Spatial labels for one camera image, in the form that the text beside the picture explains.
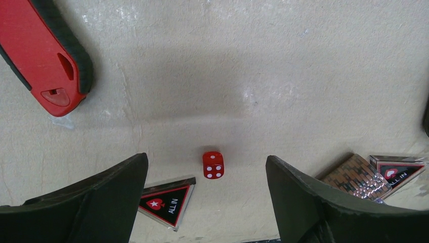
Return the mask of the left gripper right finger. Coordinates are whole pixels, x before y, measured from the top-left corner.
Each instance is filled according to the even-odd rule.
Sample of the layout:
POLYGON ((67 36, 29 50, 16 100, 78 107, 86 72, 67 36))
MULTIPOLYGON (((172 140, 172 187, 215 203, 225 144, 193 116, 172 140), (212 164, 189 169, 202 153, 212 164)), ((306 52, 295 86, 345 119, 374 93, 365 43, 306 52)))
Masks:
POLYGON ((282 242, 428 242, 428 211, 360 199, 274 155, 266 174, 282 242))

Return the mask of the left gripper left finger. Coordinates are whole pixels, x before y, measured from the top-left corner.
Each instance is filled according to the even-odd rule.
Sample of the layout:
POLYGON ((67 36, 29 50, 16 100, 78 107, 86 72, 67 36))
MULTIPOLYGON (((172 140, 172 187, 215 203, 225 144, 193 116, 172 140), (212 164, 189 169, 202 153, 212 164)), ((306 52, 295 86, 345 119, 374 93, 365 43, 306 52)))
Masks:
POLYGON ((128 242, 148 166, 138 153, 21 206, 2 206, 1 242, 128 242))

